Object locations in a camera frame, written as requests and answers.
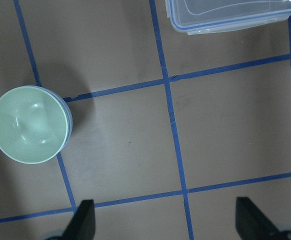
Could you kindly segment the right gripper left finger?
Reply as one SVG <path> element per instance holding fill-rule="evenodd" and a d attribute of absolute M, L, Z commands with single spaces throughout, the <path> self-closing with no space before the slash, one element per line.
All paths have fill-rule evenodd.
<path fill-rule="evenodd" d="M 96 233 L 95 205 L 93 199 L 82 200 L 63 232 L 62 240 L 93 240 Z"/>

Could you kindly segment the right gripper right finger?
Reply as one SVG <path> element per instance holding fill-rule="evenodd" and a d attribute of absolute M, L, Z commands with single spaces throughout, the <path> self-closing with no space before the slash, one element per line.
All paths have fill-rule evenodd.
<path fill-rule="evenodd" d="M 278 228 L 248 197 L 237 197 L 235 229 L 242 240 L 281 240 Z"/>

